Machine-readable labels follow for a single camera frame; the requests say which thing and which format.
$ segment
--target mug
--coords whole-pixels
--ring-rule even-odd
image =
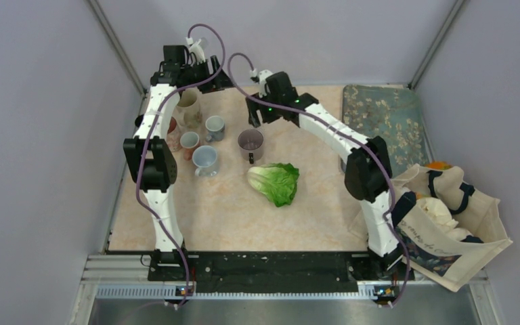
[[[186,132],[180,137],[180,145],[184,148],[184,160],[192,159],[194,151],[200,147],[200,137],[196,132]]]
[[[244,159],[253,164],[255,161],[262,158],[264,154],[264,136],[260,131],[249,129],[243,131],[238,136],[238,146],[240,146],[240,155]]]
[[[171,124],[169,126],[169,131],[167,132],[167,145],[172,152],[176,152],[182,147],[180,146],[180,137],[182,132],[180,131],[180,126],[176,122],[175,118],[171,118]]]
[[[214,176],[218,174],[220,163],[218,152],[210,146],[201,146],[194,151],[192,162],[196,165],[194,174],[196,176]]]
[[[208,130],[207,142],[224,139],[225,123],[220,116],[210,116],[204,124]]]
[[[200,101],[195,89],[186,89],[182,92],[173,116],[181,126],[189,129],[197,129],[202,124]]]

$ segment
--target blue patterned mat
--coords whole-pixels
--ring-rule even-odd
[[[413,164],[429,163],[419,97],[409,89],[348,85],[343,90],[343,122],[387,143],[393,176]]]

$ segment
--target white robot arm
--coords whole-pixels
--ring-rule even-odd
[[[194,42],[187,38],[186,41],[190,47],[183,45],[165,45],[163,47],[165,59],[150,79],[151,88],[146,112],[138,123],[138,130],[133,138],[125,139],[123,144],[131,176],[134,182],[137,182],[143,145],[150,133],[152,123],[156,123],[150,134],[147,159],[139,188],[143,191],[148,206],[157,214],[157,216],[152,216],[156,231],[155,249],[162,252],[171,252],[176,249],[176,246],[166,236],[164,229],[176,243],[179,245],[183,243],[183,236],[176,220],[173,197],[177,166],[165,142],[171,117],[180,96],[175,93],[165,102],[160,111],[158,109],[163,100],[177,88],[204,81],[219,69],[217,58],[212,56],[210,61],[213,71],[209,70],[208,60],[204,57],[202,39]],[[189,58],[193,54],[196,59],[189,64]],[[212,81],[198,88],[203,93],[209,93],[226,87],[232,87],[232,82],[224,71],[220,71]]]
[[[384,270],[391,269],[402,258],[402,255],[398,249],[398,241],[389,228],[392,225],[391,215],[387,214],[386,218],[383,216],[389,210],[387,182],[378,169],[372,170],[373,167],[376,167],[375,163],[370,161],[369,157],[366,158],[366,154],[362,150],[358,152],[360,146],[350,139],[339,135],[338,132],[349,135],[361,144],[366,146],[372,145],[377,150],[380,150],[378,156],[381,156],[379,158],[381,158],[382,164],[388,170],[388,173],[391,174],[387,148],[383,139],[380,137],[368,139],[331,115],[311,95],[303,94],[298,96],[296,89],[292,87],[290,79],[285,72],[274,74],[269,70],[262,70],[261,72],[254,70],[251,71],[251,79],[258,84],[258,93],[251,97],[268,103],[303,110],[308,114],[318,116],[326,123],[323,124],[321,121],[317,121],[306,114],[283,111],[259,104],[247,98],[248,121],[251,125],[254,127],[260,126],[257,111],[261,113],[263,123],[270,123],[280,117],[284,117],[284,119],[292,121],[301,129],[319,137],[341,157],[342,161],[350,163],[353,162],[351,160],[354,159],[354,155],[360,155],[359,158],[362,160],[362,163],[353,163],[351,166],[348,166],[350,170],[347,170],[345,185],[352,196],[358,199],[362,205],[364,219],[368,228],[368,248],[378,257]],[[366,178],[366,173],[373,172],[375,172],[375,175]]]

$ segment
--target cable clip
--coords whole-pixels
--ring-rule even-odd
[[[340,131],[340,129],[337,129],[336,128],[336,125],[338,123],[342,123],[340,120],[337,120],[336,122],[333,122],[332,124],[328,124],[328,126],[326,127],[326,133],[328,133],[328,130],[331,128],[331,129],[334,129],[334,134],[332,135],[332,137],[336,137],[336,134]]]
[[[164,112],[159,112],[157,110],[147,110],[145,115],[158,115],[158,116],[164,116]]]

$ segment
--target pink mug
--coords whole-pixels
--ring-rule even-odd
[[[171,118],[171,124],[167,133],[167,145],[172,152],[176,152],[182,148],[180,146],[181,135],[182,132],[180,131],[180,126],[176,122],[176,118]]]
[[[200,147],[200,136],[193,131],[186,132],[180,137],[180,145],[184,148],[184,160],[191,160],[194,151]]]

